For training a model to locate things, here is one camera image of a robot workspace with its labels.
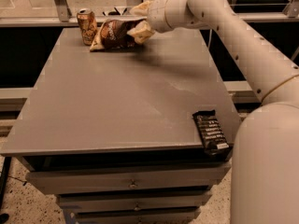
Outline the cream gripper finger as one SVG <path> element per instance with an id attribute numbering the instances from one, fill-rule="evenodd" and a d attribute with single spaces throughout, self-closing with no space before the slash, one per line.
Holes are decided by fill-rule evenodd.
<path id="1" fill-rule="evenodd" d="M 134 16 L 147 16 L 149 13 L 151 1 L 145 1 L 130 9 L 130 14 Z"/>
<path id="2" fill-rule="evenodd" d="M 147 21 L 141 21 L 136 27 L 129 30 L 127 34 L 134 39 L 136 44 L 142 45 L 155 34 L 155 31 Z"/>

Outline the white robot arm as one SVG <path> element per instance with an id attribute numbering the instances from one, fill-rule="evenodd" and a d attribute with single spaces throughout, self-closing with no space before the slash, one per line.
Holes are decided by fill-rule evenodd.
<path id="1" fill-rule="evenodd" d="M 205 24 L 235 60 L 261 107 L 239 126 L 231 224 L 299 224 L 299 69 L 227 0 L 153 0 L 131 10 L 159 33 Z"/>

